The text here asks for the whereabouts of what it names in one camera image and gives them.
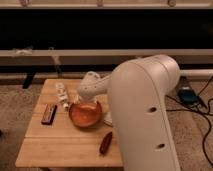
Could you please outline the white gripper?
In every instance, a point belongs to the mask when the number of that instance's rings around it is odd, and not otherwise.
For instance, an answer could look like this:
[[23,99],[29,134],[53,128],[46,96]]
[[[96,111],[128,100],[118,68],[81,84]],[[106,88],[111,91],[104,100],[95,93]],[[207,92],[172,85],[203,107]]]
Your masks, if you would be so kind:
[[98,73],[89,71],[81,80],[77,94],[81,101],[90,102],[96,95],[105,94],[108,87],[108,77],[102,78]]

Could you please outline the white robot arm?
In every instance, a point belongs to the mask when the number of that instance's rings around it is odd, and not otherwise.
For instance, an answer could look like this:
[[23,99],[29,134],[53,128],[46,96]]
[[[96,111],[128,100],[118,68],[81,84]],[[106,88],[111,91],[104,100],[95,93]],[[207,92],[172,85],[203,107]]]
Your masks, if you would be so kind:
[[167,55],[126,61],[110,75],[85,75],[77,92],[82,100],[108,96],[109,111],[124,171],[180,171],[165,107],[180,69]]

